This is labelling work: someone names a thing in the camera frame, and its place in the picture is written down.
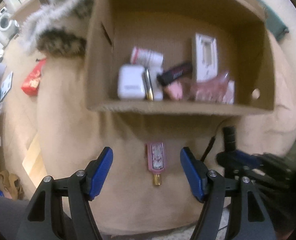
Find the black cylinder device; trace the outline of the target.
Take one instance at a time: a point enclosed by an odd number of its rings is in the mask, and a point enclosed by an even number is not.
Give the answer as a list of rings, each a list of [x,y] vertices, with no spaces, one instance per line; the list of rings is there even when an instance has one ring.
[[[224,151],[227,153],[236,150],[236,129],[235,126],[223,127]]]

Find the pink perfume bottle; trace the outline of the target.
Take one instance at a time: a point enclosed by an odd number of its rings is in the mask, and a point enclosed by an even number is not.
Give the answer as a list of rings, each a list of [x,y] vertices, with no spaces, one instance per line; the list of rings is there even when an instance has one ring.
[[[146,144],[148,170],[153,176],[153,185],[162,184],[161,174],[165,170],[165,151],[162,142],[149,142]]]

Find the black lighter with label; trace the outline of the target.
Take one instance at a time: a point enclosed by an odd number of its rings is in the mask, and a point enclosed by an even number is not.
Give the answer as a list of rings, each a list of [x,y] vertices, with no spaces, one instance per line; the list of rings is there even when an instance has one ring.
[[[176,65],[167,71],[158,74],[156,79],[162,87],[166,87],[173,83],[175,80],[191,74],[193,70],[192,62],[186,61],[179,65]]]

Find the white earbuds case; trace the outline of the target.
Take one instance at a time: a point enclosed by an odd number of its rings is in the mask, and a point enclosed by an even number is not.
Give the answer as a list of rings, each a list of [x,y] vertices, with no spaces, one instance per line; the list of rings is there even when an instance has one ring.
[[[121,100],[143,100],[146,97],[143,73],[140,65],[121,66],[118,77],[118,98]]]

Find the beige bed cover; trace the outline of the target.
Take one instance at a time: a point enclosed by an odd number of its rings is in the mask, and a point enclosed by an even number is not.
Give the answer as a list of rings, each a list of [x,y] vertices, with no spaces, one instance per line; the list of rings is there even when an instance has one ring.
[[[91,202],[99,229],[112,235],[163,231],[194,223],[202,205],[190,193],[180,165],[181,148],[201,155],[221,120],[237,129],[248,153],[283,156],[296,139],[296,84],[292,68],[269,32],[275,61],[275,104],[250,115],[144,114],[92,111],[86,106],[83,57],[47,55],[37,97],[37,125],[47,172],[70,176],[112,148],[114,160],[102,193]],[[153,185],[146,144],[162,142],[165,170]]]

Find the pink comb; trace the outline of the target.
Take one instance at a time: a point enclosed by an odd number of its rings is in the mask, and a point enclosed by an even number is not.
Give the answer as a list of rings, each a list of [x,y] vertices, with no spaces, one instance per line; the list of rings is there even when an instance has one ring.
[[[223,103],[230,81],[229,72],[223,72],[216,77],[195,82],[190,87],[190,98],[195,101]]]

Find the pink pig figurine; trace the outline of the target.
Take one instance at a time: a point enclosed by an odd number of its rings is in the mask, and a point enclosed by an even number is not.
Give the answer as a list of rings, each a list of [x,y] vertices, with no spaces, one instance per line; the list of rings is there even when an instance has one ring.
[[[190,84],[187,80],[176,80],[164,88],[167,96],[174,101],[187,100],[190,91]]]

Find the red snack bag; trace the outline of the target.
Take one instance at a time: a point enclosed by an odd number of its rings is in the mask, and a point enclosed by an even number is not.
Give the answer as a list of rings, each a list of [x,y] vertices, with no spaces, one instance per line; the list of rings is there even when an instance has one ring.
[[[21,85],[21,89],[28,96],[37,96],[42,77],[42,68],[45,65],[46,61],[46,58],[39,60],[34,69],[24,79]]]

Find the white remote back cover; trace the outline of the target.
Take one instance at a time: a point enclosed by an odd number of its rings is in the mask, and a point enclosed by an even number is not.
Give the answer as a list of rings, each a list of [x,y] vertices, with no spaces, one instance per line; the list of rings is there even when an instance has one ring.
[[[217,40],[196,33],[192,39],[193,78],[197,82],[207,81],[218,74]]]

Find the small white box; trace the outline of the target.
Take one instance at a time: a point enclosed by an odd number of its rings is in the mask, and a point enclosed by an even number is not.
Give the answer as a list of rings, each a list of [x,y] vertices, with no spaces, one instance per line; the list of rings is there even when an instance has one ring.
[[[162,74],[163,69],[161,67],[150,67],[149,75],[151,78],[151,85],[152,85],[152,92],[155,101],[162,101],[163,100],[163,90],[162,86],[160,85],[157,76]]]

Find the gold AA battery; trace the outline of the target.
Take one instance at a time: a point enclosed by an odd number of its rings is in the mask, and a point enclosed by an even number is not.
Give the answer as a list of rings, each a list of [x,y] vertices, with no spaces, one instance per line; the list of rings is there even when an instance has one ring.
[[[151,83],[151,78],[150,78],[148,68],[144,69],[143,78],[145,83],[146,98],[149,101],[153,101],[154,95],[153,95],[152,83]]]

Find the white pill bottle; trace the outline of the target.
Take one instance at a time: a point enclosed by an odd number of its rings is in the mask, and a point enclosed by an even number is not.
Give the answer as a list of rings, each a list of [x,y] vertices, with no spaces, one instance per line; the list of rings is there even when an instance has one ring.
[[[164,55],[149,49],[133,47],[130,63],[138,64],[144,67],[161,67]]]

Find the furry patterned blanket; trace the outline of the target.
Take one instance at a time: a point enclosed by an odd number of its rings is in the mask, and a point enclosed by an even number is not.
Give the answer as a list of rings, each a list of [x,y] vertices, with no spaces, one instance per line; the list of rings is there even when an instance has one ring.
[[[83,57],[95,0],[49,0],[24,22],[21,45],[53,57]]]

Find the cardboard box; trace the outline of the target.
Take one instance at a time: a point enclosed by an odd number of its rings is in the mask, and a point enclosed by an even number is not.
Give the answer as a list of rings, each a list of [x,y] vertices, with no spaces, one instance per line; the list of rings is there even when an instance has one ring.
[[[119,68],[130,60],[133,47],[163,54],[167,69],[191,60],[196,33],[217,40],[219,70],[235,80],[234,104],[118,99]],[[244,0],[95,0],[85,67],[86,106],[92,111],[250,115],[274,109],[269,32]]]

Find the white washing machine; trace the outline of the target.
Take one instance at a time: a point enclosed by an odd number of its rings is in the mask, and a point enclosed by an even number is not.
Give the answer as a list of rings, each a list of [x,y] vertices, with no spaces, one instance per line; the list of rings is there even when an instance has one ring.
[[[0,9],[0,43],[6,47],[11,39],[19,32],[19,24],[12,19],[6,7]]]

